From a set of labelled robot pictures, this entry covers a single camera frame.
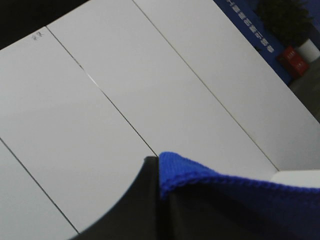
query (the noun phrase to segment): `white flower pot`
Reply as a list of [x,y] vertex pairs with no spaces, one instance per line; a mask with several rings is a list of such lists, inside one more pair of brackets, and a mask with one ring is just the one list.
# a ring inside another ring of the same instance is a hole
[[309,64],[320,57],[320,50],[310,39],[305,41],[304,44],[297,47],[295,50]]

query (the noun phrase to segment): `blue cloth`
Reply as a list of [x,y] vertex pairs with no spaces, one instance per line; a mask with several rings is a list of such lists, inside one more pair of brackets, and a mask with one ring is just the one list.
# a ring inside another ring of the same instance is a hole
[[196,183],[212,186],[213,191],[224,193],[297,237],[320,239],[320,188],[224,175],[173,152],[159,155],[161,199],[176,188]]

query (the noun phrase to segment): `microfiber cloth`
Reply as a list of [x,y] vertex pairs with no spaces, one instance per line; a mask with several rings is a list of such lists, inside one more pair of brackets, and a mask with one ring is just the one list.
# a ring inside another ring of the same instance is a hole
[[320,188],[277,184],[220,174],[174,152],[159,155],[159,190],[162,200],[187,185],[212,186],[259,216],[301,239],[320,239]]

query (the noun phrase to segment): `potted plant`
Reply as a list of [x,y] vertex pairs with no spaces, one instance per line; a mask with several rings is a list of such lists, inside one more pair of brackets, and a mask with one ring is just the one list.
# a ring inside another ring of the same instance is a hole
[[296,51],[308,63],[320,57],[319,49],[308,38],[312,17],[301,0],[260,0],[256,13],[267,30],[272,32],[284,47]]

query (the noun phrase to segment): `red box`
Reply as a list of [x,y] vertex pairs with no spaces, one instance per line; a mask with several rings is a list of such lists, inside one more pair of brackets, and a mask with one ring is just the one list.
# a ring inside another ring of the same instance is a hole
[[303,76],[309,68],[308,63],[306,63],[292,46],[287,47],[276,59],[294,79]]

